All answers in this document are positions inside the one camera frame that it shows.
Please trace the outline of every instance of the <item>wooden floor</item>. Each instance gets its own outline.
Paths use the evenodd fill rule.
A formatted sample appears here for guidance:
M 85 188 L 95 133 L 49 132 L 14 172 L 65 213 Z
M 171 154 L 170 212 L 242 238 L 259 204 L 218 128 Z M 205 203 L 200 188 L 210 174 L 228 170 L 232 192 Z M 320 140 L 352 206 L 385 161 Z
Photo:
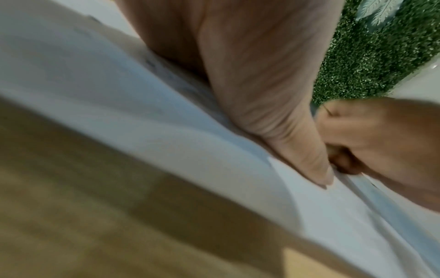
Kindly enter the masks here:
M 258 215 L 0 101 L 0 277 L 366 277 Z

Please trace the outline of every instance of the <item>white sheet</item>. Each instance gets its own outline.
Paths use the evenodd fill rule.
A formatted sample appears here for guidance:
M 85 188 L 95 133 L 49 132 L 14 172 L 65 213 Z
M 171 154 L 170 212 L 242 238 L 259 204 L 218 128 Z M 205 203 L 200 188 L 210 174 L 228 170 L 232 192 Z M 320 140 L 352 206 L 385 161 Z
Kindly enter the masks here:
M 197 80 L 147 51 L 148 63 L 136 61 L 93 31 L 105 27 L 45 0 L 4 0 L 0 11 L 3 97 L 231 199 L 375 277 L 435 277 L 340 180 L 325 191 L 231 132 Z

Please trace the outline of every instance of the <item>green foliage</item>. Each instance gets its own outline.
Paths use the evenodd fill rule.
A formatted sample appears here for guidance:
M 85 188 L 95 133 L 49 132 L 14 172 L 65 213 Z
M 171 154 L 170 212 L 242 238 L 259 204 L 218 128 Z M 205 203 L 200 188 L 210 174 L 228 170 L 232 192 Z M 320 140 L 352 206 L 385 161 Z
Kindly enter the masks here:
M 440 53 L 440 0 L 405 0 L 383 28 L 356 21 L 348 0 L 315 83 L 313 102 L 385 95 Z

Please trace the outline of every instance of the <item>hand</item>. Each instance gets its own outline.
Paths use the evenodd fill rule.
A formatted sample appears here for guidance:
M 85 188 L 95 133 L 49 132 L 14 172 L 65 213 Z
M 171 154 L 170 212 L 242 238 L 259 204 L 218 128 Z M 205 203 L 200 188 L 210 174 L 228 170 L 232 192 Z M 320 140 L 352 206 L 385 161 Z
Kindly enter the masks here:
M 377 98 L 335 100 L 316 123 L 342 172 L 364 172 L 410 200 L 440 211 L 440 106 Z
M 146 44 L 206 76 L 229 117 L 321 185 L 309 103 L 343 0 L 119 0 Z

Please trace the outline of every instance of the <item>white leaf decoration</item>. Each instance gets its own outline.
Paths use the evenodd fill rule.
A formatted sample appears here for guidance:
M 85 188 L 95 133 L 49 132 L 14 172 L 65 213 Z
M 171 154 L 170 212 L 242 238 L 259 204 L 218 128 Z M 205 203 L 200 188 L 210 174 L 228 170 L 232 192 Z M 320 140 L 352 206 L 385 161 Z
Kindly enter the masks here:
M 386 24 L 399 10 L 403 0 L 386 0 L 369 23 L 369 29 L 376 29 Z
M 356 20 L 374 14 L 378 9 L 384 6 L 387 0 L 363 0 L 357 9 Z

